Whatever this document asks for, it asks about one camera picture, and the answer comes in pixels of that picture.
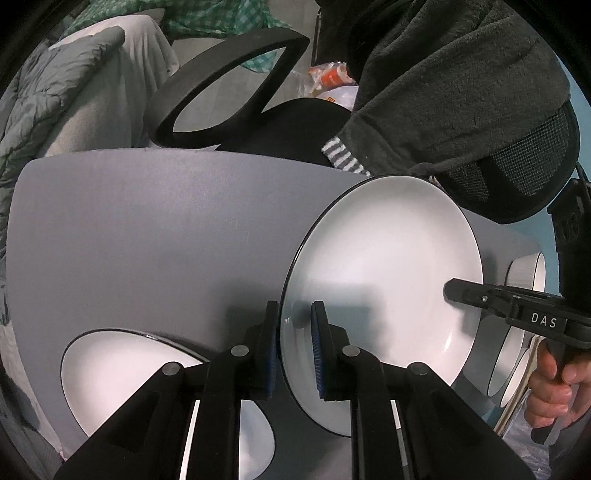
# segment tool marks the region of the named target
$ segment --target metal screw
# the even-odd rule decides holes
[[[169,362],[162,367],[162,373],[169,377],[176,375],[179,370],[181,370],[181,366],[176,362]]]
[[[236,345],[230,350],[230,353],[234,356],[245,356],[248,355],[248,352],[250,352],[250,350],[246,345]]]
[[[410,371],[415,375],[427,375],[429,373],[429,367],[421,362],[414,362],[410,366]]]
[[[343,355],[345,356],[357,356],[361,353],[359,347],[355,345],[346,345],[343,347]]]

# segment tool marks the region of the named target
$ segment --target dark gray towel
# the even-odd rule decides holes
[[[344,170],[428,176],[507,147],[568,97],[552,50],[504,2],[415,0],[369,56],[351,119],[323,151]]]

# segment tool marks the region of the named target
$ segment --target human hand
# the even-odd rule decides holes
[[[533,428],[552,425],[556,417],[568,414],[564,427],[577,421],[591,407],[591,353],[576,356],[562,371],[562,378],[554,379],[558,371],[556,360],[548,351],[546,340],[538,347],[536,370],[531,374],[531,394],[527,399],[525,419]],[[569,411],[573,395],[571,385],[579,384],[579,392]]]

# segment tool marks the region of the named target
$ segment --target tabletop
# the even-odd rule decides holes
[[[263,320],[267,301],[280,299],[314,221],[365,179],[211,151],[94,151],[29,163],[8,227],[8,302],[27,376],[65,454],[87,438],[61,390],[72,339],[124,327],[205,357],[236,345]],[[504,283],[514,258],[540,251],[519,233],[465,215],[485,282]],[[273,399],[261,404],[277,449],[260,478],[350,478],[350,439],[314,424],[278,377]]]

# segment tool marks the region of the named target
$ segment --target white bed sheet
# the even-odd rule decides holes
[[[179,68],[178,58],[156,22],[147,15],[111,18],[70,35],[52,48],[116,25],[125,30],[120,52],[82,89],[53,129],[39,157],[148,144],[143,123],[145,108],[152,94]],[[10,311],[9,279],[7,286]],[[62,451],[27,379],[12,324],[0,326],[0,353],[7,375],[17,387],[23,417],[67,457],[71,452]]]

